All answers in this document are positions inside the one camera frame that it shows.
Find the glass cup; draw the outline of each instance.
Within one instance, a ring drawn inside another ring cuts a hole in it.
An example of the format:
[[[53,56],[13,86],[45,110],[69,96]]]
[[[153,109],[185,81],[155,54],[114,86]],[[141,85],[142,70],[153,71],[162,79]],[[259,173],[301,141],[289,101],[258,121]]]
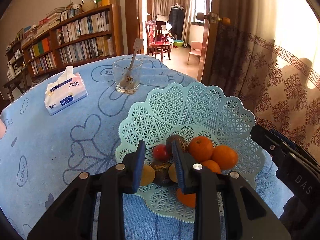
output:
[[[142,61],[135,59],[130,69],[131,58],[123,58],[112,64],[116,89],[120,93],[134,94],[140,85]]]

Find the black coat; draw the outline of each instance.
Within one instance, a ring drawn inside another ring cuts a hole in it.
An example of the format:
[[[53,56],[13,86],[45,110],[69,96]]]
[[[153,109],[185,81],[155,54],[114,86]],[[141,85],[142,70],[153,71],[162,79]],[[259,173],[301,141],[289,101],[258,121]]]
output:
[[[184,22],[184,11],[178,8],[172,8],[169,14],[169,23],[171,24],[171,34],[175,37],[177,35],[177,40],[181,40],[182,29]]]

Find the metal screw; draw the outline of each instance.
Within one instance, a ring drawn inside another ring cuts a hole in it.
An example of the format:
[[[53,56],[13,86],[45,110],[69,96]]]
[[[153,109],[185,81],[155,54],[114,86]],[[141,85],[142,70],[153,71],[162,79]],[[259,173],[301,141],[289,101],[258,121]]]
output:
[[[116,165],[116,169],[118,171],[122,171],[122,170],[124,170],[124,168],[125,168],[125,165],[123,163],[119,163]]]
[[[80,179],[87,179],[88,177],[89,177],[89,173],[87,173],[87,172],[81,172],[79,174]]]
[[[230,172],[230,176],[233,177],[234,179],[237,179],[237,178],[239,178],[240,175],[238,172],[232,171],[232,172]]]
[[[192,166],[195,170],[201,170],[202,169],[202,165],[200,163],[195,163]]]

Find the hanger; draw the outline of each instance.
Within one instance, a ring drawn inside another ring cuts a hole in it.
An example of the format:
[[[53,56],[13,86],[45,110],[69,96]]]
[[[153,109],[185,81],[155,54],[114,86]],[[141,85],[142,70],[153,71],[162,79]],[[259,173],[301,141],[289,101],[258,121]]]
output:
[[[176,4],[173,4],[173,5],[170,6],[170,9],[172,9],[172,8],[183,10],[183,7],[178,4],[178,1],[176,1]]]

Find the desk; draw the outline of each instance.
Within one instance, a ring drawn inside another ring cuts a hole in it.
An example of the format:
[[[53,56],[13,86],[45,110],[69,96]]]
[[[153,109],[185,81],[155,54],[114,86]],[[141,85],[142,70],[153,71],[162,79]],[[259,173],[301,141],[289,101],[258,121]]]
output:
[[[28,235],[80,172],[97,174],[116,164],[118,127],[133,103],[145,101],[150,90],[172,82],[187,86],[196,81],[168,69],[158,59],[137,55],[143,62],[139,89],[133,95],[121,94],[116,91],[112,64],[124,57],[132,55],[74,68],[74,73],[79,72],[83,78],[88,96],[53,116],[44,106],[44,92],[60,74],[33,87],[2,112],[7,132],[0,140],[0,207],[20,235]],[[266,152],[257,191],[279,215],[292,195],[276,178],[276,169]],[[193,224],[157,216],[136,195],[124,194],[123,198],[127,240],[192,239]]]
[[[28,73],[28,70],[26,68],[24,68],[24,69],[22,69],[20,74],[18,74],[13,79],[9,80],[6,84],[3,85],[4,88],[8,88],[8,90],[9,90],[11,102],[14,101],[12,91],[15,88],[18,88],[22,94],[28,90],[27,78],[26,78],[27,73]],[[20,87],[21,81],[23,81],[25,91],[23,91],[22,88]]]

